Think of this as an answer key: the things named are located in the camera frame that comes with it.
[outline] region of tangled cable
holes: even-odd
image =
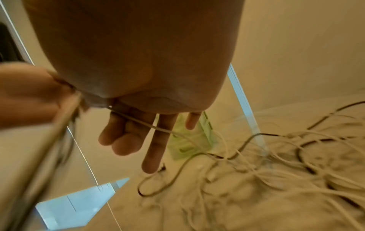
[[[318,197],[327,201],[335,210],[337,210],[346,219],[346,221],[348,221],[349,224],[352,225],[352,227],[354,227],[358,231],[364,231],[365,230],[364,227],[362,227],[362,225],[360,225],[358,223],[358,221],[351,214],[349,214],[349,212],[346,211],[339,203],[337,203],[333,198],[328,197],[328,195],[339,196],[344,201],[349,203],[351,206],[353,206],[363,212],[364,208],[355,201],[365,202],[364,197],[361,197],[361,196],[358,196],[358,195],[355,195],[352,193],[344,192],[341,190],[337,190],[336,186],[338,186],[338,184],[340,184],[340,186],[345,187],[345,188],[363,190],[365,192],[365,185],[363,185],[359,182],[356,182],[354,180],[351,180],[349,178],[342,177],[340,174],[337,174],[336,171],[331,169],[330,162],[331,161],[333,162],[334,159],[338,161],[338,159],[339,159],[338,157],[332,156],[332,157],[328,158],[327,163],[325,163],[325,165],[323,165],[323,164],[319,163],[319,161],[316,158],[313,158],[311,156],[311,153],[309,151],[307,151],[308,147],[312,147],[313,145],[316,145],[316,144],[324,145],[325,143],[338,143],[338,144],[342,144],[346,147],[349,147],[349,149],[351,149],[352,151],[354,151],[356,153],[357,158],[365,159],[365,151],[358,145],[355,145],[352,143],[352,141],[355,140],[356,138],[362,139],[363,137],[357,137],[357,136],[343,136],[342,137],[342,136],[331,135],[330,133],[324,133],[325,131],[328,130],[328,128],[325,128],[321,131],[313,131],[314,128],[318,127],[324,121],[326,121],[327,119],[329,119],[331,117],[335,117],[335,116],[336,117],[340,117],[340,116],[348,117],[350,119],[356,120],[356,122],[353,122],[353,123],[341,123],[337,126],[349,126],[349,124],[351,124],[353,126],[358,126],[363,129],[365,122],[362,118],[356,118],[353,116],[338,114],[338,112],[340,112],[346,108],[353,107],[353,106],[360,105],[360,104],[365,104],[365,101],[356,102],[356,103],[341,107],[341,108],[335,110],[335,112],[328,114],[327,116],[323,117],[318,122],[309,126],[304,131],[292,132],[292,133],[285,134],[285,135],[269,134],[269,133],[254,134],[251,137],[249,137],[239,149],[235,150],[233,155],[229,154],[228,146],[227,146],[223,136],[221,134],[219,134],[218,132],[216,132],[218,137],[220,137],[222,139],[222,141],[225,143],[226,150],[225,150],[224,156],[216,155],[216,154],[212,154],[212,153],[206,153],[206,152],[192,155],[182,164],[180,169],[177,171],[176,175],[167,184],[165,184],[163,187],[161,187],[160,189],[158,189],[154,192],[142,193],[141,186],[146,181],[155,177],[157,174],[160,174],[167,170],[166,167],[163,166],[163,168],[161,170],[159,170],[157,173],[145,178],[143,181],[141,181],[139,183],[139,185],[137,187],[138,193],[141,197],[144,197],[144,198],[147,198],[147,197],[150,198],[150,197],[155,197],[155,196],[159,195],[161,192],[167,190],[169,187],[171,187],[176,182],[176,180],[178,179],[178,177],[180,176],[183,169],[187,166],[188,163],[190,163],[193,159],[195,159],[198,156],[207,156],[213,162],[209,166],[207,166],[207,168],[204,171],[201,172],[200,177],[198,178],[197,190],[196,190],[196,192],[197,192],[196,199],[199,201],[199,203],[197,203],[197,205],[199,205],[199,212],[201,214],[201,221],[199,224],[197,224],[196,222],[193,221],[194,215],[193,215],[192,208],[184,205],[183,197],[179,199],[181,208],[186,212],[188,223],[191,226],[191,228],[194,230],[197,230],[197,231],[198,230],[212,230],[213,226],[220,227],[223,230],[226,229],[227,227],[224,225],[223,222],[218,222],[218,218],[212,219],[211,215],[209,215],[209,211],[206,206],[208,197],[209,197],[210,201],[217,201],[218,203],[222,203],[221,202],[222,197],[227,197],[230,194],[232,194],[232,192],[237,190],[242,185],[242,183],[250,181],[250,180],[256,180],[256,182],[259,183],[260,185],[264,185],[274,191],[279,191],[279,193],[277,193],[275,196],[271,197],[270,199],[266,199],[266,200],[262,201],[261,203],[258,203],[258,205],[255,206],[255,209],[259,209],[259,208],[268,206],[272,202],[277,201],[279,199],[290,198],[290,197],[293,197],[293,196],[299,195],[299,194],[308,194],[308,193],[319,194]],[[132,121],[146,125],[150,128],[154,128],[159,131],[167,132],[170,134],[174,134],[174,135],[186,138],[188,141],[190,141],[192,144],[194,144],[195,146],[197,146],[199,148],[199,145],[197,145],[193,140],[191,140],[189,137],[186,137],[182,134],[179,134],[179,133],[176,133],[173,131],[169,131],[169,130],[165,130],[165,129],[161,129],[161,128],[158,128],[155,126],[151,126],[147,123],[134,119],[123,113],[119,113],[119,112],[116,112],[116,113],[120,114],[121,116],[124,116]],[[294,146],[295,149],[293,152],[293,156],[297,160],[296,161],[287,160],[287,159],[281,157],[281,155],[275,151],[275,148],[271,148],[268,151],[268,156],[266,156],[266,157],[262,156],[262,154],[261,154],[262,148],[261,149],[259,148],[258,151],[248,150],[247,146],[251,143],[252,139],[259,135],[276,137],[277,140],[272,142],[271,144],[284,143],[285,145]],[[301,142],[303,139],[309,139],[311,136],[316,136],[317,138],[312,139],[312,140],[307,140],[304,143],[302,142],[302,143],[298,144],[298,138],[299,138],[299,141]],[[250,157],[255,157],[257,161],[256,162],[250,161],[249,160]],[[303,177],[303,176],[299,176],[297,174],[294,174],[294,173],[286,171],[286,170],[280,170],[280,169],[275,169],[275,168],[272,168],[272,169],[265,168],[263,163],[265,163],[267,161],[284,164],[284,165],[292,167],[294,169],[306,169],[312,176],[309,175],[309,176]],[[219,177],[222,177],[222,176],[216,176],[215,179],[212,180],[209,178],[209,175],[212,173],[213,170],[215,170],[220,165],[222,165],[222,163],[227,163],[229,166],[231,166],[232,172],[242,173],[240,181],[233,187],[227,188],[224,192],[220,192],[220,193],[209,192],[206,190],[205,186],[207,184],[210,184],[210,183],[216,181]],[[280,182],[290,182],[291,184],[286,184],[289,186],[285,187]],[[258,221],[259,218],[263,218],[264,216],[270,215],[270,213],[274,214],[275,212],[272,212],[272,211],[262,212],[261,211],[259,213],[259,215],[258,215],[258,213],[254,214],[254,212],[252,212],[252,214],[254,214],[254,215],[247,216],[247,217],[241,219],[240,227],[252,224],[253,222]]]

